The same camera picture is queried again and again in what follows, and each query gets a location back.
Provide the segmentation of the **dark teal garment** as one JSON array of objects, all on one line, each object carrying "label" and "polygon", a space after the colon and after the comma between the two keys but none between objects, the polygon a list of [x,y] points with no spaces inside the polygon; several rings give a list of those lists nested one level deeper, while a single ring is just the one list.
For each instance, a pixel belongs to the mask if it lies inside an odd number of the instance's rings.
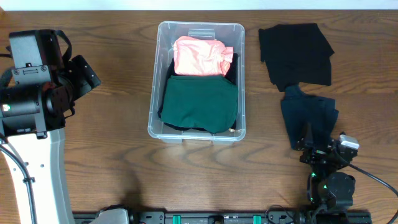
[{"label": "dark teal garment", "polygon": [[326,147],[330,143],[339,114],[334,99],[308,95],[298,85],[291,85],[285,89],[285,96],[280,103],[292,149],[303,137],[303,129],[307,124],[311,125],[316,146]]}]

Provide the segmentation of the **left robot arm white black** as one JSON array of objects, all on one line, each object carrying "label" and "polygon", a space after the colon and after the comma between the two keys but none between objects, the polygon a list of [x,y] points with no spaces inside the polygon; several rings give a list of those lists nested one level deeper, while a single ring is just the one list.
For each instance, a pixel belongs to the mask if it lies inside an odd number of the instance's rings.
[{"label": "left robot arm white black", "polygon": [[61,30],[9,35],[14,66],[1,76],[1,153],[22,223],[129,223],[124,207],[73,214],[64,166],[65,125],[75,102],[100,85],[86,60],[61,51]]}]

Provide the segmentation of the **pink garment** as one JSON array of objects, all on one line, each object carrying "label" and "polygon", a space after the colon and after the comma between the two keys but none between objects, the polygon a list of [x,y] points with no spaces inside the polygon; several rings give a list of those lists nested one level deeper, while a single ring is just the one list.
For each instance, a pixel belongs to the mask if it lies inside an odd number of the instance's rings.
[{"label": "pink garment", "polygon": [[178,75],[223,75],[233,62],[234,47],[219,40],[181,36],[173,46],[174,71]]}]

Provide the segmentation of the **clear plastic storage bin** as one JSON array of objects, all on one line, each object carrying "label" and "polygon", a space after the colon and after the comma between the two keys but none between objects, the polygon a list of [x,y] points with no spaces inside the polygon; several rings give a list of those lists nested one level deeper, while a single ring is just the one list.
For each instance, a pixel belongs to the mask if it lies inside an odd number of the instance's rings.
[{"label": "clear plastic storage bin", "polygon": [[[219,40],[238,54],[237,80],[238,114],[235,131],[211,134],[190,129],[177,131],[166,126],[158,110],[164,95],[167,69],[174,57],[174,42],[181,36],[196,39]],[[246,135],[245,105],[245,29],[238,23],[163,21],[158,26],[152,93],[150,98],[148,133],[163,142],[181,144],[184,140],[212,141],[213,144],[232,144]]]}]

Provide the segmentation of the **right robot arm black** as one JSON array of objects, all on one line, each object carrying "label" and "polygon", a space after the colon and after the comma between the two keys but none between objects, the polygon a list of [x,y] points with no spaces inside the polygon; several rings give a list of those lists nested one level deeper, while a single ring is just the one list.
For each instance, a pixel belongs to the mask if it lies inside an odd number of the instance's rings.
[{"label": "right robot arm black", "polygon": [[346,210],[353,205],[355,178],[340,170],[358,155],[359,141],[341,133],[338,139],[321,138],[310,123],[302,130],[295,150],[301,151],[300,162],[308,164],[307,195],[321,211]]}]

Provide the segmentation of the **green garment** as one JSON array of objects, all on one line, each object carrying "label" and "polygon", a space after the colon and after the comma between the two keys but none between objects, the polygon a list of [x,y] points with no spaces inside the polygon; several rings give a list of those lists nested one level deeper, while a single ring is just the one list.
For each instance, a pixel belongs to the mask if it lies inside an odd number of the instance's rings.
[{"label": "green garment", "polygon": [[238,87],[221,75],[174,75],[167,80],[160,118],[180,128],[222,133],[237,119],[238,93]]}]

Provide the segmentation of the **black cloth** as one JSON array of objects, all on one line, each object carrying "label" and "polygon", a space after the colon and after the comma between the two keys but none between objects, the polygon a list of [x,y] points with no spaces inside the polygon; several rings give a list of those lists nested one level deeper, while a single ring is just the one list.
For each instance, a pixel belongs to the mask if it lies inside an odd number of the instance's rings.
[{"label": "black cloth", "polygon": [[280,92],[299,83],[331,85],[335,53],[318,24],[278,24],[259,29],[261,61]]}]

